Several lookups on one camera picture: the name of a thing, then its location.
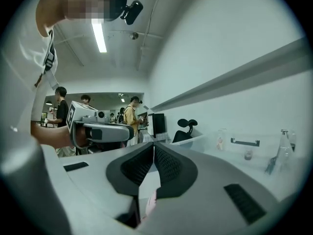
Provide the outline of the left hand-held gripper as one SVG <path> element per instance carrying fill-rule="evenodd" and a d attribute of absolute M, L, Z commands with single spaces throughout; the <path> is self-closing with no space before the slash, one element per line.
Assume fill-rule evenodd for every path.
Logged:
<path fill-rule="evenodd" d="M 76 130 L 78 124 L 83 124 L 88 140 L 95 143 L 111 143 L 131 140 L 134 129 L 129 125 L 109 124 L 104 111 L 89 105 L 72 101 L 66 119 L 72 144 L 76 148 L 83 148 L 77 143 Z"/>

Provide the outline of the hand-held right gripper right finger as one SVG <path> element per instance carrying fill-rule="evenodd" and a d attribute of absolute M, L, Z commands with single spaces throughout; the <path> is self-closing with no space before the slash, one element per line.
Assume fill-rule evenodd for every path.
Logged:
<path fill-rule="evenodd" d="M 160 177 L 156 206 L 143 220 L 148 235 L 245 235 L 278 205 L 259 182 L 220 158 L 155 144 Z"/>

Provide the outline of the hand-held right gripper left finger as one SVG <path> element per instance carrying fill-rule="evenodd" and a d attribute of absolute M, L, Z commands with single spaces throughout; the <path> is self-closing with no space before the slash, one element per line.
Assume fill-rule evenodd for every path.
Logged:
<path fill-rule="evenodd" d="M 118 158 L 153 153 L 153 144 L 140 143 L 126 148 L 58 158 L 52 155 L 52 184 L 69 223 L 69 235 L 151 235 L 140 223 L 133 184 L 116 165 Z M 116 184 L 135 192 L 125 195 Z"/>

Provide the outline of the person's left hand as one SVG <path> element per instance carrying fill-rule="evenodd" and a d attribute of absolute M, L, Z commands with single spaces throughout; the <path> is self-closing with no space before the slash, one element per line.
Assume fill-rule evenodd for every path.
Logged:
<path fill-rule="evenodd" d="M 83 126 L 77 127 L 75 129 L 75 144 L 77 148 L 87 147 L 89 145 L 89 140 L 86 136 L 86 128 Z"/>

